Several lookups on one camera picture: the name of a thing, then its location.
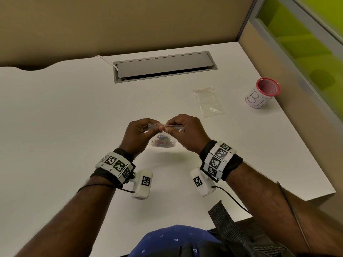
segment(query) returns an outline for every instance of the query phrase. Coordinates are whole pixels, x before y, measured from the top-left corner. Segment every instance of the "clear plastic bag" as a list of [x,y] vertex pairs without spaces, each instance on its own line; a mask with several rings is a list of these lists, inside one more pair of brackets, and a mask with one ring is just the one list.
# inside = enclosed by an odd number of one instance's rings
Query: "clear plastic bag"
[[[183,125],[165,125],[165,124],[152,124],[152,123],[150,123],[148,125],[147,131],[154,128],[155,126],[158,126],[158,125],[163,125],[165,127],[171,127],[171,128],[177,129],[179,132],[183,132]],[[150,146],[153,146],[153,147],[171,148],[171,147],[174,147],[176,145],[176,142],[177,142],[177,140],[174,137],[170,136],[166,132],[162,132],[162,133],[155,135],[149,141],[149,144],[150,144]]]
[[193,93],[203,118],[225,114],[222,105],[218,102],[213,87],[193,90]]

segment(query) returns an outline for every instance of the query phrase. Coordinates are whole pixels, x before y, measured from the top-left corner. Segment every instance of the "blue shirt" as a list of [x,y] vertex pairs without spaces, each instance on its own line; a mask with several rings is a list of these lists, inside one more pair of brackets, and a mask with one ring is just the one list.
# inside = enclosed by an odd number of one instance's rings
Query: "blue shirt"
[[205,241],[220,243],[206,230],[186,225],[174,225],[147,233],[128,257],[146,256],[165,249],[177,248],[185,243],[193,245],[194,256],[198,257],[197,244]]

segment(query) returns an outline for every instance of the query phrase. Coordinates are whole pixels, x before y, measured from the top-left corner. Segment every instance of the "cable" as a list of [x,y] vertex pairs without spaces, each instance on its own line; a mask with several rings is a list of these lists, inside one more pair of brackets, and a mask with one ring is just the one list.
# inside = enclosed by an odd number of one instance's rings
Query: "cable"
[[84,185],[83,187],[81,187],[81,188],[76,192],[76,194],[78,194],[78,193],[79,193],[81,190],[83,190],[85,187],[89,187],[89,186],[104,186],[104,187],[116,188],[116,189],[123,190],[123,191],[126,191],[126,192],[134,193],[134,191],[125,190],[125,189],[123,189],[123,188],[115,187],[115,186],[110,185],[110,184],[95,183],[95,184]]
[[217,188],[220,188],[221,190],[225,191],[225,193],[228,194],[234,200],[234,202],[236,202],[237,205],[239,205],[244,211],[250,214],[250,212],[246,210],[244,207],[242,207],[241,204],[238,203],[237,200],[234,199],[225,189],[223,189],[222,187],[217,187]]
[[279,181],[277,181],[277,185],[279,186],[279,188],[280,188],[280,190],[281,190],[283,196],[285,197],[285,199],[286,199],[286,201],[287,201],[287,204],[288,204],[289,208],[292,210],[293,216],[294,216],[295,220],[297,221],[298,226],[299,226],[299,229],[300,229],[300,231],[301,231],[301,233],[302,233],[302,237],[304,238],[304,240],[305,240],[305,242],[306,242],[306,244],[307,244],[308,249],[309,249],[310,252],[312,253],[312,249],[311,249],[310,245],[309,245],[308,242],[307,242],[307,239],[306,239],[306,236],[305,236],[304,232],[302,231],[302,228],[301,228],[301,225],[300,225],[300,223],[299,223],[298,217],[297,217],[297,215],[295,214],[295,211],[294,211],[293,207],[292,207],[291,204],[289,203],[289,200],[288,200],[288,198],[287,198],[287,196],[286,196],[286,193],[285,193],[285,191],[283,190],[283,187],[281,186],[281,184],[280,184]]
[[108,60],[106,60],[103,56],[97,55],[95,57],[99,57],[99,58],[105,60],[108,64],[110,64],[112,67],[114,67],[118,71],[118,68],[113,63],[111,63]]

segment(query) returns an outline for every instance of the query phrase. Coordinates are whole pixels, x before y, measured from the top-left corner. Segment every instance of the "person's left arm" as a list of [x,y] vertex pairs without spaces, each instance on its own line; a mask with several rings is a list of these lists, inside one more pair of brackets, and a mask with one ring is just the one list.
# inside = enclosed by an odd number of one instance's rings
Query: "person's left arm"
[[[131,122],[119,148],[131,160],[142,153],[149,140],[160,132],[158,126],[146,131],[153,119]],[[106,178],[93,176],[89,184],[113,185]],[[77,193],[16,255],[16,257],[87,257],[91,251],[115,189],[88,186]]]

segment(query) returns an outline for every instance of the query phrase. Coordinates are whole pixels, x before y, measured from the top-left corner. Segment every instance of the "hand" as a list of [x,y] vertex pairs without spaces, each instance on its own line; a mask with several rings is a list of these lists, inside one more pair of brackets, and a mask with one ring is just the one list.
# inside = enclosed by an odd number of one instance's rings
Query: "hand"
[[140,155],[145,150],[149,140],[161,132],[161,130],[159,130],[160,126],[156,126],[144,133],[147,130],[149,123],[160,122],[154,119],[145,118],[129,123],[119,148],[132,154],[134,159]]
[[182,124],[184,126],[183,133],[170,127],[166,127],[164,131],[177,139],[187,150],[193,151],[199,155],[206,144],[211,141],[199,118],[186,114],[179,114],[167,122],[167,125],[177,124]]

